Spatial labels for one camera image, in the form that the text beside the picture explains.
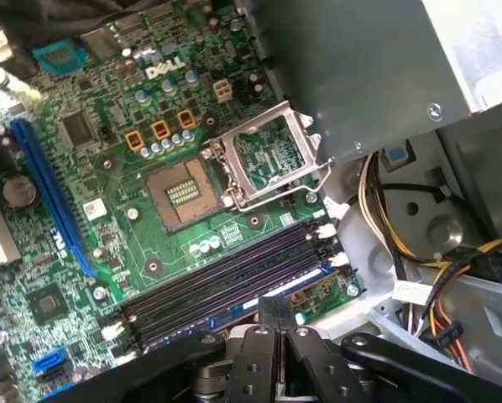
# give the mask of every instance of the white sticker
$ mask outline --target white sticker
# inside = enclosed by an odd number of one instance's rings
[[[393,299],[424,306],[432,291],[431,285],[397,280],[393,288]]]
[[[96,220],[97,218],[103,217],[107,214],[106,206],[103,204],[101,198],[89,201],[83,205],[83,211],[89,221]]]

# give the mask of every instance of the black ram slot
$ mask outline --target black ram slot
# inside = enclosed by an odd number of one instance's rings
[[[193,283],[193,297],[197,298],[201,293],[215,289],[217,286],[230,285],[234,282],[234,276],[244,277],[245,275],[251,275],[253,268],[259,269],[268,262],[278,259],[285,254],[290,254],[291,251],[294,251],[298,248],[306,247],[307,249],[309,249],[310,246],[305,245],[305,238],[301,238],[301,240],[301,243],[295,246],[294,239],[286,239],[281,243],[277,243],[272,249],[266,248],[258,251],[259,257],[257,259],[248,258],[244,261],[238,261],[233,266],[220,268],[219,271],[213,273],[209,278],[205,278],[204,280]],[[150,301],[148,305],[142,304],[140,309],[126,309],[126,315],[128,317],[141,317],[142,315],[148,314],[154,315],[154,311],[157,311],[159,309],[167,311],[171,306],[177,306],[180,303],[189,302],[190,294],[191,291],[189,288],[176,290],[173,293],[163,294],[159,296],[157,301]]]
[[[186,275],[180,280],[162,285],[132,299],[123,305],[123,312],[127,317],[140,315],[148,311],[151,306],[163,305],[178,296],[189,296],[191,292],[195,293],[199,286],[209,287],[216,280],[226,278],[229,273],[236,272],[247,264],[270,261],[276,255],[293,248],[295,243],[306,242],[307,232],[306,226],[302,223],[286,228],[282,232],[275,233],[235,254],[219,259],[196,273]]]
[[[193,306],[188,306],[184,311],[167,316],[163,322],[137,329],[139,344],[146,348],[152,343],[157,343],[163,336],[198,322],[204,317],[214,315],[218,311],[251,300],[257,295],[267,292],[273,284],[279,284],[305,270],[315,269],[318,265],[319,262],[311,251],[294,256],[266,270],[266,272],[258,273],[248,281],[234,284],[205,300],[196,302]],[[135,322],[133,327],[136,328],[138,324]]]
[[[256,276],[264,275],[269,272],[272,267],[275,267],[280,261],[291,260],[293,258],[302,257],[304,255],[313,255],[313,251],[309,248],[302,250],[301,248],[292,249],[289,253],[280,255],[276,260],[267,262],[267,264],[250,264],[245,267],[245,270],[240,270],[232,276],[223,279],[219,284],[207,287],[204,290],[195,290],[192,297],[188,296],[178,305],[158,305],[146,314],[134,315],[133,327],[140,326],[145,329],[150,326],[158,326],[160,323],[166,323],[172,320],[173,317],[178,317],[183,311],[187,310],[189,306],[196,306],[201,304],[205,299],[211,295],[231,289],[234,285],[247,284],[252,282]]]

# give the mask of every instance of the orange wire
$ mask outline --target orange wire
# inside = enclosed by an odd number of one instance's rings
[[[436,323],[436,326],[439,327],[439,330],[445,329],[445,327],[437,319],[434,319],[434,323]],[[457,353],[456,349],[454,348],[454,346],[447,347],[447,350],[449,350],[451,352],[452,356],[456,360],[460,360],[460,356],[458,355],[458,353]]]
[[[449,325],[452,323],[452,320],[451,318],[445,313],[445,310],[443,309],[443,301],[442,301],[442,297],[443,297],[443,294],[445,294],[445,290],[448,288],[448,286],[456,279],[458,278],[460,275],[463,275],[466,271],[468,271],[469,269],[471,269],[471,267],[469,266],[466,266],[464,268],[462,268],[460,271],[458,271],[454,277],[452,277],[446,284],[445,286],[443,287],[443,290],[441,292],[441,294],[437,297],[437,310],[439,311],[439,313],[442,315],[443,319],[445,320],[445,322],[447,322]],[[463,346],[462,346],[462,343],[460,343],[460,340],[457,340],[456,341],[456,346],[457,346],[457,349],[458,349],[458,352],[460,353],[460,357],[462,358],[462,362],[463,362],[463,366],[465,367],[465,369],[470,372],[470,373],[473,373],[473,367],[471,366],[471,364],[469,363],[469,360],[468,360],[468,355],[466,354],[465,350],[463,349]]]

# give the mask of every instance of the dell logo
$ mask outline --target dell logo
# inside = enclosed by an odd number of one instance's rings
[[[180,57],[175,57],[173,60],[167,60],[153,67],[149,67],[144,72],[146,73],[149,80],[153,80],[159,75],[165,75],[169,71],[175,71],[184,67],[186,63],[180,61]]]

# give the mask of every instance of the motherboard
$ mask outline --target motherboard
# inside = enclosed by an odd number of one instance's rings
[[[308,122],[234,6],[162,4],[32,57],[0,107],[0,401],[227,334],[260,296],[289,297],[302,324],[361,293],[332,263],[324,165],[291,129]],[[286,121],[249,123],[272,111]]]

